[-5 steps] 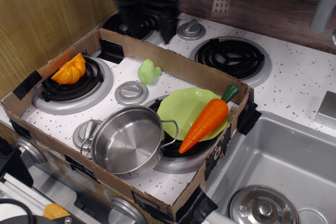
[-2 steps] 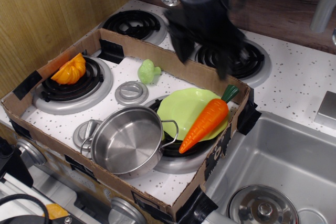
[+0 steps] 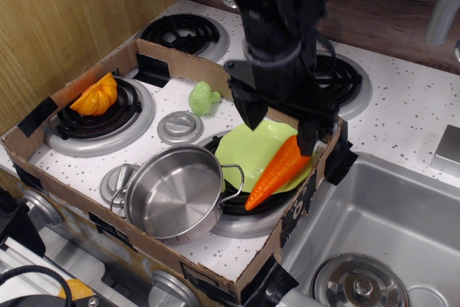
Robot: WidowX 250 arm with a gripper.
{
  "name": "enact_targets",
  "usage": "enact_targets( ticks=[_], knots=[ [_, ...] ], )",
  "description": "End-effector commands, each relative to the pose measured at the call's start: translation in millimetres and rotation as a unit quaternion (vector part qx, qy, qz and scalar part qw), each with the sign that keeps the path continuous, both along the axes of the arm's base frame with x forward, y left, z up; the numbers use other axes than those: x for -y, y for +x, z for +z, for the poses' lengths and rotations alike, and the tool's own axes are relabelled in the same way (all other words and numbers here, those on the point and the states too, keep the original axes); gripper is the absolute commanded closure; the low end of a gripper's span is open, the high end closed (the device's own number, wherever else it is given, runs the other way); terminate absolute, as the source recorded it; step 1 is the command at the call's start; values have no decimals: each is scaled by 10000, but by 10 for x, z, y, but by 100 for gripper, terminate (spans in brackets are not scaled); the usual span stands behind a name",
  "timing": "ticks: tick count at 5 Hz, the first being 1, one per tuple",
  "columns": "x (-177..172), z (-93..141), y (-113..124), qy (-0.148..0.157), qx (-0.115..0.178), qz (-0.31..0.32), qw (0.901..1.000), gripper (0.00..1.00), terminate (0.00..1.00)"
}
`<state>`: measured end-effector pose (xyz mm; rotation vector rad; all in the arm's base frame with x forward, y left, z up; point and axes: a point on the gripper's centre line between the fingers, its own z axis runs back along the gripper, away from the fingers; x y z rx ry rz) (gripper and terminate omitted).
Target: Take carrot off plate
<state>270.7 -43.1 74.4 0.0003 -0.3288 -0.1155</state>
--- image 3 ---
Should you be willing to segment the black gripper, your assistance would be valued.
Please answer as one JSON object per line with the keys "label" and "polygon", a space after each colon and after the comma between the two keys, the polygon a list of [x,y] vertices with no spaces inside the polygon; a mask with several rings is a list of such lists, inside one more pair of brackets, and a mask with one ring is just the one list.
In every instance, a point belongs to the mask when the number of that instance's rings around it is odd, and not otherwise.
{"label": "black gripper", "polygon": [[298,120],[300,154],[311,156],[318,141],[333,135],[339,105],[316,81],[316,52],[302,52],[288,63],[229,60],[224,70],[234,105],[244,123],[255,130],[268,108]]}

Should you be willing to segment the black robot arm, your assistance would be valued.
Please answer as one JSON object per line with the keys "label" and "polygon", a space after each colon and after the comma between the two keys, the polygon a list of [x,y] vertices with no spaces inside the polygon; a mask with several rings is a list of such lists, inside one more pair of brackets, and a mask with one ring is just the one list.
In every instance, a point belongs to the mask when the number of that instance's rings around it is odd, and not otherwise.
{"label": "black robot arm", "polygon": [[255,129],[269,109],[298,121],[297,143],[310,156],[331,136],[339,105],[316,80],[316,44],[326,0],[232,0],[244,28],[244,60],[229,60],[231,97],[244,123]]}

